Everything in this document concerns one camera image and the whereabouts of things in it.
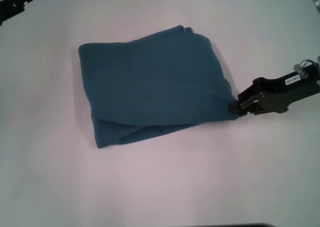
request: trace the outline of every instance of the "white table surface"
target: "white table surface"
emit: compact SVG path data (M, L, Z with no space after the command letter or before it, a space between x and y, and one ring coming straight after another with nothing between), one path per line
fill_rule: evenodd
M320 226L320 95L95 147L77 49L208 37L237 94L320 55L312 0L35 0L0 27L0 226Z

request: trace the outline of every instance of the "folded towel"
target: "folded towel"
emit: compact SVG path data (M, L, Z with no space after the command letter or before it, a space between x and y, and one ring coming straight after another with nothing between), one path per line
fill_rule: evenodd
M83 44L79 56L98 148L237 118L210 40L189 27Z

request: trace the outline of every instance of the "teal fabric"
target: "teal fabric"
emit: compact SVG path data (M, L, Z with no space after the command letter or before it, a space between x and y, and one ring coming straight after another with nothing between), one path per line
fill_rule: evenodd
M98 148L237 118L209 39L189 27L127 43L87 43L79 56Z

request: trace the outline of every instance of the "white sticker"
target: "white sticker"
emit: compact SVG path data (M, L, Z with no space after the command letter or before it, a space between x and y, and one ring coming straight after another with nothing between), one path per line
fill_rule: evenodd
M288 86L288 85L290 85L290 84L292 84L294 82L297 82L299 80L301 80L300 75L296 75L296 76L293 76L291 78L287 78L285 80L285 85Z

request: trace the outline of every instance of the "black clamp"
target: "black clamp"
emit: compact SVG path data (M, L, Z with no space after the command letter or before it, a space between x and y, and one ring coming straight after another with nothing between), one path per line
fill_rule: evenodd
M25 2L33 0L2 0L0 1L0 26L3 21L25 11Z
M320 68L312 60L295 65L296 72L277 79L263 77L238 95L238 101L229 105L229 111L240 117L251 113L261 115L271 112L284 113L293 102L320 93Z

